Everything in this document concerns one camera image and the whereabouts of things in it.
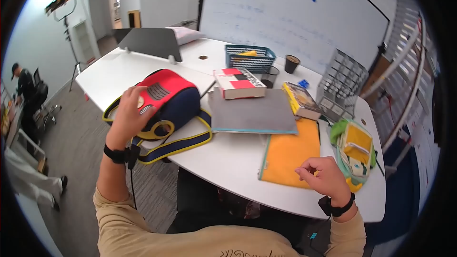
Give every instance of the teal basket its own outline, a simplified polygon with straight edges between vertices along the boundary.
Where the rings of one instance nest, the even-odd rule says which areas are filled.
[[[239,55],[255,50],[257,56]],[[227,68],[243,67],[254,74],[268,71],[276,60],[276,55],[269,48],[247,45],[225,45],[225,64]]]

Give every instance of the black cap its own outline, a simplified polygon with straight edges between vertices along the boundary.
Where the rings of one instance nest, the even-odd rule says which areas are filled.
[[[14,78],[14,71],[15,71],[18,67],[19,67],[19,64],[18,64],[18,63],[14,63],[13,69],[12,69],[12,71],[13,71],[13,76],[11,77],[11,80]]]

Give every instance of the backpack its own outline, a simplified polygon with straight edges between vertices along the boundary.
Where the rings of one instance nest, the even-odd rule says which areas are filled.
[[[140,93],[138,110],[140,114],[148,108],[155,106],[157,112],[148,121],[146,126],[132,139],[132,145],[140,146],[143,141],[162,140],[160,146],[149,150],[145,155],[138,157],[143,164],[151,164],[160,159],[186,151],[208,143],[213,134],[211,132],[211,116],[200,108],[200,93],[197,87],[168,70],[157,70],[148,75],[137,86],[148,88]],[[110,118],[117,108],[121,97],[115,100],[103,113],[103,120],[112,125],[114,119]],[[203,133],[165,143],[175,131],[183,127],[192,118],[197,117],[208,129]]]
[[[336,163],[346,183],[357,192],[376,166],[372,136],[355,121],[342,119],[333,124],[330,142],[336,146]]]

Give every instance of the white pants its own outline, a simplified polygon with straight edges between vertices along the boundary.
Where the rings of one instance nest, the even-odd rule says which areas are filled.
[[[41,174],[8,147],[5,149],[5,159],[11,183],[17,192],[39,204],[54,206],[53,194],[59,196],[63,189],[60,178]]]

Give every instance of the office chair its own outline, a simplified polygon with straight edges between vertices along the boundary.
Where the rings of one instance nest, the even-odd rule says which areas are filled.
[[[46,130],[46,123],[48,122],[48,119],[51,118],[53,123],[57,123],[56,118],[53,115],[53,112],[56,109],[61,110],[62,106],[61,105],[52,105],[49,109],[44,106],[44,102],[48,98],[48,85],[41,80],[40,78],[40,73],[37,70],[33,73],[33,81],[35,83],[35,88],[37,89],[37,94],[38,94],[38,105],[40,106],[40,112],[44,112],[43,116],[43,129]]]

